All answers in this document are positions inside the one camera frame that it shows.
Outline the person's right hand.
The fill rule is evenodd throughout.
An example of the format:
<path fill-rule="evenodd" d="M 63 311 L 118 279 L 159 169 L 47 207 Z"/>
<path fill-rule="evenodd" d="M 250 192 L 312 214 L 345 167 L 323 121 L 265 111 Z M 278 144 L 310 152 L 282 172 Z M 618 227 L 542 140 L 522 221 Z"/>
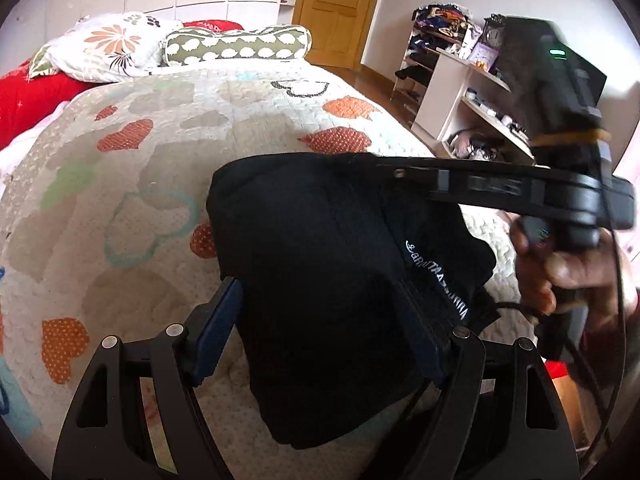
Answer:
<path fill-rule="evenodd" d="M 586 292 L 590 330 L 610 324 L 620 304 L 628 316 L 637 309 L 638 292 L 630 263 L 611 232 L 603 230 L 600 244 L 579 254 L 561 252 L 550 242 L 529 244 L 520 220 L 511 223 L 510 239 L 516 253 L 518 289 L 529 311 L 554 313 L 560 305 L 553 292 L 555 287 Z"/>

